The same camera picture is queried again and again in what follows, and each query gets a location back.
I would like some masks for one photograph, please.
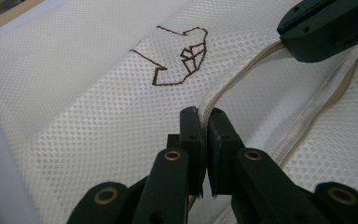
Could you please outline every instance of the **clamp jaw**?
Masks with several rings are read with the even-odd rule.
[[[213,196],[232,196],[238,223],[358,223],[358,191],[334,182],[314,193],[296,186],[267,153],[245,147],[224,111],[211,114],[207,147],[196,107],[181,111],[180,127],[168,135],[150,176],[129,188],[95,186],[68,223],[185,224],[188,196],[202,195],[206,166]]]

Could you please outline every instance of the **brass rivet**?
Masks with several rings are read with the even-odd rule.
[[[345,189],[332,187],[328,190],[328,195],[339,203],[343,203],[346,205],[357,204],[356,197]]]
[[[263,156],[256,151],[247,151],[244,156],[251,161],[260,161],[263,159]]]
[[[112,196],[110,196],[109,198],[102,198],[102,195],[106,192],[110,192]],[[96,202],[97,204],[105,205],[113,202],[117,198],[117,196],[118,196],[117,189],[108,187],[105,189],[101,189],[100,191],[98,191],[98,193],[95,194],[94,202]]]
[[[178,161],[182,158],[182,154],[177,151],[169,151],[164,154],[164,158],[167,161]]]

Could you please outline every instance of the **white fabric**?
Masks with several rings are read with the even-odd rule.
[[[336,181],[358,190],[358,67],[342,98],[316,118],[292,153],[282,167],[300,187],[314,192],[316,185]],[[226,203],[215,224],[237,223],[230,201]]]
[[[3,36],[0,127],[42,222],[65,222],[96,184],[147,175],[167,133],[179,131],[178,112],[195,105],[206,119],[215,96],[278,40],[275,29],[297,2],[197,1],[161,23],[185,1],[71,1]],[[357,51],[315,64],[277,61],[284,50],[267,57],[237,83],[248,91],[238,108],[255,110],[228,114],[259,118],[239,133],[259,136],[267,121],[269,135],[280,136],[277,125],[293,125],[331,74],[345,76],[348,66],[337,68],[351,64],[349,53]],[[228,105],[243,100],[229,95]],[[266,136],[254,139],[268,145]],[[227,197],[213,200],[207,190],[190,223],[212,223],[227,208]]]

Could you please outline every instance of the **embroidery stitching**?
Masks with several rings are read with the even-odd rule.
[[[154,73],[154,76],[153,76],[153,81],[152,81],[153,86],[176,86],[176,85],[183,84],[188,77],[192,76],[194,73],[196,73],[197,71],[200,70],[200,66],[201,66],[201,64],[202,64],[202,62],[203,62],[203,60],[205,58],[205,54],[207,52],[207,49],[206,49],[206,36],[208,35],[208,31],[205,30],[205,29],[199,28],[199,27],[195,27],[195,28],[193,28],[191,30],[184,31],[181,34],[179,34],[179,33],[175,32],[175,31],[169,30],[169,29],[161,27],[161,26],[158,26],[157,28],[161,29],[163,31],[170,32],[170,33],[175,34],[175,35],[181,35],[181,36],[187,36],[188,33],[192,32],[194,30],[202,30],[205,33],[204,37],[202,38],[201,43],[199,43],[197,45],[192,45],[192,46],[185,47],[180,52],[179,57],[183,58],[181,61],[182,61],[182,64],[184,65],[184,67],[186,68],[188,74],[186,76],[184,76],[184,78],[181,81],[178,81],[178,82],[158,83],[158,73],[160,71],[167,71],[167,70],[169,70],[169,68],[164,66],[164,65],[161,65],[160,63],[157,63],[156,61],[154,61],[154,60],[152,60],[152,59],[150,59],[150,58],[148,58],[146,56],[144,56],[141,52],[139,52],[139,51],[137,51],[135,49],[130,50],[130,51],[138,54],[139,56],[143,57],[144,59],[148,60],[149,62],[151,62],[152,64],[154,64],[156,66],[156,70],[155,70],[155,73]],[[200,50],[200,51],[195,53],[194,51],[197,48],[202,48],[202,50]],[[200,55],[201,55],[200,62],[197,63],[196,58],[198,56],[200,56]]]

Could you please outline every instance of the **stitched line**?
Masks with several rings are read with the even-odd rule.
[[[173,83],[158,83],[158,72],[159,72],[159,71],[167,71],[168,68],[165,67],[165,66],[163,66],[163,65],[161,65],[161,64],[159,64],[159,63],[157,63],[157,62],[155,62],[155,61],[153,61],[153,60],[151,60],[151,59],[149,59],[149,58],[147,58],[147,57],[144,56],[141,52],[139,52],[139,51],[137,51],[137,50],[135,50],[135,49],[131,49],[131,50],[130,50],[130,51],[132,51],[132,52],[137,53],[138,55],[140,55],[140,56],[143,57],[144,59],[148,60],[149,62],[151,62],[152,64],[154,64],[154,65],[157,67],[156,70],[155,70],[154,76],[153,76],[153,81],[152,81],[152,85],[153,85],[153,86],[176,86],[176,85],[183,84],[188,77],[190,77],[191,75],[193,75],[194,73],[196,73],[197,71],[200,70],[200,66],[201,66],[201,64],[203,63],[203,61],[204,61],[204,59],[205,59],[206,52],[207,52],[207,49],[206,49],[206,36],[208,35],[208,31],[205,30],[205,29],[201,29],[201,28],[199,28],[199,27],[195,27],[195,28],[193,28],[193,29],[191,29],[191,30],[184,31],[184,32],[182,32],[181,34],[179,34],[179,33],[175,32],[175,31],[169,30],[169,29],[164,28],[164,27],[161,27],[161,26],[158,26],[157,28],[158,28],[158,29],[161,29],[161,30],[164,30],[164,31],[166,31],[166,32],[170,32],[170,33],[172,33],[172,34],[181,35],[181,36],[185,36],[185,35],[187,35],[189,32],[194,31],[194,30],[199,30],[199,29],[202,30],[202,31],[205,33],[205,35],[204,35],[204,37],[203,37],[201,43],[199,43],[199,44],[197,44],[197,45],[190,46],[189,49],[184,48],[184,49],[181,51],[181,53],[179,54],[180,57],[184,58],[184,59],[182,60],[182,63],[183,63],[183,65],[185,66],[185,68],[186,68],[186,70],[187,70],[187,72],[188,72],[188,74],[183,78],[183,80],[181,80],[181,81],[179,81],[179,82],[173,82]],[[196,47],[199,47],[199,46],[203,46],[203,50],[201,50],[200,52],[194,54],[193,48],[196,48]],[[191,54],[191,57],[185,56],[185,54],[184,54],[185,52],[190,53],[190,54]],[[200,63],[199,63],[199,65],[197,65],[197,63],[196,63],[196,57],[198,57],[198,56],[201,55],[201,54],[202,54],[202,57],[201,57],[201,59],[200,59]],[[186,64],[186,62],[189,61],[189,60],[193,60],[193,65],[194,65],[194,70],[193,70],[193,71],[191,71],[191,69],[190,69],[190,68],[187,66],[187,64]]]

